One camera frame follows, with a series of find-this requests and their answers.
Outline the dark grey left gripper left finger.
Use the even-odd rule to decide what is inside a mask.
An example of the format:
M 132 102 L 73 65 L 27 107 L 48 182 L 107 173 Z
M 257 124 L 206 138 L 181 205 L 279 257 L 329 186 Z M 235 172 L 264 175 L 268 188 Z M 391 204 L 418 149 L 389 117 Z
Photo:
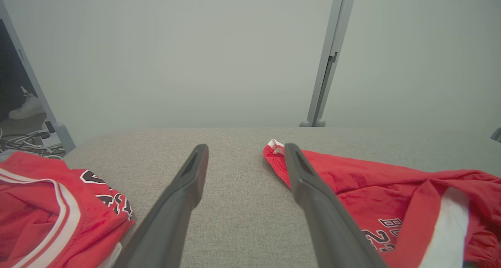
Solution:
M 115 268 L 179 268 L 192 211 L 202 200 L 209 149 L 197 145 L 135 230 Z

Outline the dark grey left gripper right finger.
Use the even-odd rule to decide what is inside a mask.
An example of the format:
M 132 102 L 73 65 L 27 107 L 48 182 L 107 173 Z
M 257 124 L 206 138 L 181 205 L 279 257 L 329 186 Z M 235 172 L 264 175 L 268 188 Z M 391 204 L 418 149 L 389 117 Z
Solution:
M 295 202 L 304 211 L 320 268 L 386 268 L 355 220 L 322 181 L 302 150 L 287 143 L 284 155 Z

